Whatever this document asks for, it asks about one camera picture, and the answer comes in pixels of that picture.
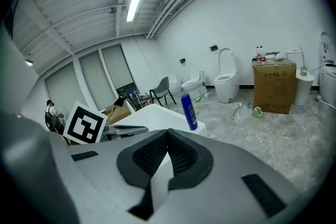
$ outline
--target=chair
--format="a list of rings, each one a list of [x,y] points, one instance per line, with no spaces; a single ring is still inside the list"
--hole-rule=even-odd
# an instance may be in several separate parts
[[[134,94],[135,91],[137,91],[137,89],[135,87],[129,87],[129,88],[125,89],[125,95],[126,95],[126,98],[128,100],[130,100],[130,102],[133,106],[135,106],[136,108],[139,108],[140,106],[138,106],[135,103],[135,101],[137,100],[137,96]]]
[[[155,89],[149,90],[149,93],[151,95],[151,99],[152,102],[154,103],[153,100],[153,96],[152,93],[154,94],[155,98],[157,99],[157,101],[159,102],[160,106],[163,106],[160,102],[160,98],[164,97],[164,100],[166,101],[167,104],[167,98],[166,98],[166,94],[169,93],[170,97],[173,99],[174,103],[176,104],[172,94],[170,93],[169,90],[169,79],[168,77],[163,78],[160,83],[159,86],[157,86]]]

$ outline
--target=blue bottle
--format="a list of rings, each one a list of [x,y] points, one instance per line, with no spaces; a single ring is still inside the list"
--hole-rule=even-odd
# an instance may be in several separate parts
[[[185,115],[185,118],[187,119],[190,130],[197,129],[198,127],[197,118],[195,115],[193,104],[191,102],[191,99],[188,93],[182,96],[181,103],[182,103],[184,115]]]

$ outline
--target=cable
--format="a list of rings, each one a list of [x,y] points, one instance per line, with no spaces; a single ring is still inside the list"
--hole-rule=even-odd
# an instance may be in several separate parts
[[[316,70],[319,70],[321,67],[316,67],[316,68],[314,68],[314,69],[312,69],[311,71],[309,71],[310,73],[313,73],[314,71],[316,71]]]
[[[328,104],[328,103],[322,101],[322,96],[321,96],[321,95],[317,95],[317,96],[316,96],[316,100],[319,101],[319,102],[321,102],[321,103],[323,103],[323,104],[326,104],[326,105],[330,106],[330,107],[333,108],[333,109],[336,109],[333,105]]]
[[[135,39],[135,42],[138,44],[138,47],[139,47],[139,49],[140,49],[142,55],[144,56],[144,58],[145,58],[145,60],[146,60],[146,62],[147,62],[147,64],[148,64],[149,68],[152,70],[152,72],[153,72],[154,76],[156,77],[156,79],[158,80],[158,82],[160,82],[160,80],[157,78],[156,74],[154,73],[154,71],[153,71],[151,65],[150,65],[149,62],[147,61],[147,58],[146,58],[145,54],[143,53],[143,51],[142,51],[142,49],[141,49],[141,47],[140,47],[140,45],[139,45],[137,39],[135,38],[135,33],[134,33],[134,39]]]
[[[236,109],[232,112],[232,115],[231,115],[231,118],[234,120],[234,118],[233,118],[233,115],[235,114],[235,112],[237,111],[237,109],[239,109],[239,108],[241,108],[242,107],[242,103],[237,103],[237,107],[236,107]]]

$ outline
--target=cardboard box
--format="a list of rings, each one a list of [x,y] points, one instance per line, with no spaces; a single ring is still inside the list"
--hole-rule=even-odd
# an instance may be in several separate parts
[[[254,106],[288,114],[296,91],[296,64],[288,59],[254,61]]]
[[[122,106],[118,105],[111,105],[108,106],[104,113],[107,115],[107,124],[112,125],[117,121],[122,120],[123,118],[126,118],[127,116],[131,115],[131,111],[129,110],[127,106],[128,100],[125,100]]]

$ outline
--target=black rubber pad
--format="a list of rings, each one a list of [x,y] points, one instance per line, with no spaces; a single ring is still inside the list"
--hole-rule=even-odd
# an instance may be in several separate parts
[[[168,152],[174,177],[168,190],[193,188],[210,173],[214,158],[204,146],[173,129],[160,130],[146,139],[124,148],[117,167],[129,185],[146,189]]]
[[[95,151],[87,151],[87,152],[83,152],[79,154],[73,154],[71,157],[76,162],[76,161],[80,161],[81,159],[87,159],[87,158],[91,158],[97,155],[98,153]]]
[[[242,180],[268,217],[285,209],[286,204],[257,174],[243,176]]]

